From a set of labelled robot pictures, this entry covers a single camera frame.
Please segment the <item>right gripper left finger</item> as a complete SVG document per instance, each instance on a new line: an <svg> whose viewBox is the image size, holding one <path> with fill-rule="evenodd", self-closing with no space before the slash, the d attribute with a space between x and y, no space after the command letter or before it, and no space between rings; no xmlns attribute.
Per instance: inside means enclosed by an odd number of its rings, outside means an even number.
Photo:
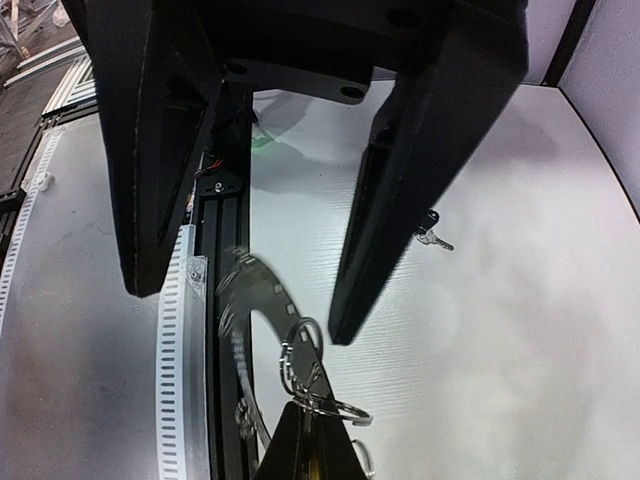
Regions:
<svg viewBox="0 0 640 480"><path fill-rule="evenodd" d="M302 479L304 412L290 401L286 404L255 480Z"/></svg>

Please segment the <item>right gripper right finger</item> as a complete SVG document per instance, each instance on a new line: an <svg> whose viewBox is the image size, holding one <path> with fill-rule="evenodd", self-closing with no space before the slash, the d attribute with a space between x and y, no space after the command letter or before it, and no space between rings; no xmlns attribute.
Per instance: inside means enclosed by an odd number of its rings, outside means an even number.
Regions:
<svg viewBox="0 0 640 480"><path fill-rule="evenodd" d="M305 478L312 455L318 457L321 479L367 478L346 428L337 418L311 415L305 426Z"/></svg>

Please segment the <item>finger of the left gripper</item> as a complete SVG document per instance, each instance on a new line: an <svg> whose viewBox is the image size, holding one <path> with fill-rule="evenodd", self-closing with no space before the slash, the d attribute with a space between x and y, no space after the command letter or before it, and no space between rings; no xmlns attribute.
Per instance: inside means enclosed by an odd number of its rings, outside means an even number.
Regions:
<svg viewBox="0 0 640 480"><path fill-rule="evenodd" d="M222 75L190 1L86 4L120 266L127 292L160 291Z"/></svg>
<svg viewBox="0 0 640 480"><path fill-rule="evenodd" d="M396 75L363 154L329 311L351 344L414 231L488 133L526 73L523 39L447 39Z"/></svg>

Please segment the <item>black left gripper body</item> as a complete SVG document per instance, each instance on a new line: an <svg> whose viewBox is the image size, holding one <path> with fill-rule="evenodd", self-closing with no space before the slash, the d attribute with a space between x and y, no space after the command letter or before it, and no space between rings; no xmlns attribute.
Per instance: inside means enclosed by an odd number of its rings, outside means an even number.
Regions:
<svg viewBox="0 0 640 480"><path fill-rule="evenodd" d="M101 80L246 77L251 63L351 80L421 70L470 50L465 68L528 68L522 1L68 1Z"/></svg>

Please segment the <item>round metal keyring disc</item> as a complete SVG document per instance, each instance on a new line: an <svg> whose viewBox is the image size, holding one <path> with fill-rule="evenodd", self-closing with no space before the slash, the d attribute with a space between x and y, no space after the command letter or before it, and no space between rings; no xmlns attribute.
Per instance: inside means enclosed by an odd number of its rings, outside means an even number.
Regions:
<svg viewBox="0 0 640 480"><path fill-rule="evenodd" d="M227 252L233 256L234 266L216 290L217 294L226 300L219 320L218 334L222 338L228 338L231 344L238 382L249 418L247 428L257 434L264 449L263 459L276 428L273 431L268 430L250 379L250 348L246 335L250 329L251 315L257 312L264 317L279 341L279 380L289 397L288 402L293 401L304 412L303 450L300 457L302 479L306 479L305 426L311 415L337 418L343 422L345 428L348 424L368 427L372 423L372 417L366 411L335 397L323 365L322 329L315 319L300 314L289 291L272 268L244 246L231 246ZM366 445L358 439L350 436L349 438L365 471L366 479L374 478L374 462Z"/></svg>

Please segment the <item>yellow head key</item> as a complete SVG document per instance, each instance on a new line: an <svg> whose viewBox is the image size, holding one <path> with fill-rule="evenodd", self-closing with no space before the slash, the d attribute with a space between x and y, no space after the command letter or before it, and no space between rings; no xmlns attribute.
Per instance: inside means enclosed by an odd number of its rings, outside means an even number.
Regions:
<svg viewBox="0 0 640 480"><path fill-rule="evenodd" d="M320 467L318 462L318 457L316 455L312 455L309 459L308 463L308 479L309 480L320 480Z"/></svg>

